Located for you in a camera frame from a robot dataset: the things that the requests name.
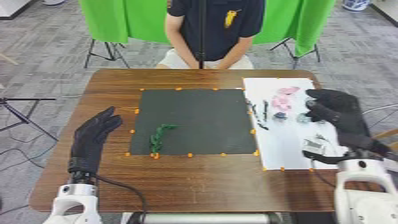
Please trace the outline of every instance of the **white paper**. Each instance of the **white paper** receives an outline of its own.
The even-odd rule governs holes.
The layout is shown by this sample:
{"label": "white paper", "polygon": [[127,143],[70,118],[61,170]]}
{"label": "white paper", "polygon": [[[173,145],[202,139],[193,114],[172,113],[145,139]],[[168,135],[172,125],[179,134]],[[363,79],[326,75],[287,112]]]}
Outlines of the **white paper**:
{"label": "white paper", "polygon": [[[267,102],[266,111],[266,127],[267,131],[257,126],[257,120],[251,114],[251,126],[255,128],[255,140],[260,154],[262,167],[266,170],[308,169],[310,160],[301,155],[305,139],[312,141],[315,134],[323,136],[326,141],[321,142],[324,146],[324,156],[342,156],[346,148],[337,144],[335,129],[330,123],[296,122],[296,116],[308,110],[305,108],[307,94],[305,90],[314,89],[312,81],[305,78],[246,78],[244,82],[244,97],[255,106],[255,111],[262,117],[262,100]],[[291,110],[285,112],[287,120],[276,121],[273,114],[278,109],[271,106],[271,98],[276,95],[280,88],[299,87],[299,90],[289,96]],[[335,169],[335,165],[314,163],[315,169]]]}

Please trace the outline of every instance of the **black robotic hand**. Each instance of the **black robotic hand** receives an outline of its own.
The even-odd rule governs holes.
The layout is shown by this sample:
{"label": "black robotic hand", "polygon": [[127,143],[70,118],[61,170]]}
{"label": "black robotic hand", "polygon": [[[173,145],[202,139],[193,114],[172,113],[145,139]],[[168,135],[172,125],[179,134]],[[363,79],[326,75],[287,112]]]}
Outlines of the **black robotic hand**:
{"label": "black robotic hand", "polygon": [[324,120],[337,129],[339,145],[360,148],[385,156],[390,151],[387,146],[371,139],[369,128],[363,122],[356,97],[333,90],[307,90],[314,98],[307,101],[310,120]]}
{"label": "black robotic hand", "polygon": [[108,133],[122,124],[120,116],[113,115],[115,108],[109,107],[83,123],[74,132],[74,143],[70,146],[68,173],[81,171],[95,174],[102,144]]}

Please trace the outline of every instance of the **wooden table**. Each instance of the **wooden table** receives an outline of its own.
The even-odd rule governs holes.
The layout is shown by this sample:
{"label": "wooden table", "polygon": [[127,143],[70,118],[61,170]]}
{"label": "wooden table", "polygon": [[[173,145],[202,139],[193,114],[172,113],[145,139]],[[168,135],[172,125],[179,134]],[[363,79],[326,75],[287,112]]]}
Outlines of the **wooden table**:
{"label": "wooden table", "polygon": [[[35,185],[29,206],[49,211],[56,190],[65,183],[72,133],[83,121],[113,105],[124,124],[111,133],[102,150],[99,174],[143,192],[150,212],[331,211],[331,188],[308,171],[260,170],[251,155],[125,156],[129,129],[140,88],[241,88],[243,77],[308,78],[307,71],[276,70],[99,70],[92,75],[81,101],[63,128],[56,149]],[[333,181],[335,171],[323,175]],[[136,196],[100,183],[99,211],[140,210]]]}

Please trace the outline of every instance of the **pink object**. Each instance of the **pink object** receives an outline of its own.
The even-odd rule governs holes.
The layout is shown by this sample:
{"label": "pink object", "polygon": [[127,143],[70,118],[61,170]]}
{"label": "pink object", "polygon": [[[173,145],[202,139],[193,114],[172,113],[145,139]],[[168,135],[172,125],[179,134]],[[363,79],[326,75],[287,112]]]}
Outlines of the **pink object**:
{"label": "pink object", "polygon": [[280,88],[276,90],[276,94],[280,94],[280,95],[291,95],[298,90],[299,90],[298,87]]}
{"label": "pink object", "polygon": [[299,90],[298,87],[282,88],[276,90],[276,94],[271,98],[271,106],[285,112],[291,109],[289,95]]}

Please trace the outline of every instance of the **green backdrop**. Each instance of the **green backdrop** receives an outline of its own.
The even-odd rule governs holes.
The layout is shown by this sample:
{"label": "green backdrop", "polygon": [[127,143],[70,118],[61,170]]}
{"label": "green backdrop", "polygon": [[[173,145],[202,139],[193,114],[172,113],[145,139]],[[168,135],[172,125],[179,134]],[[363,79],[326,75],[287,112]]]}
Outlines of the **green backdrop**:
{"label": "green backdrop", "polygon": [[[335,0],[266,0],[262,31],[253,44],[291,37],[294,56],[314,47]],[[92,38],[125,43],[127,38],[168,43],[163,33],[166,0],[79,0]]]}

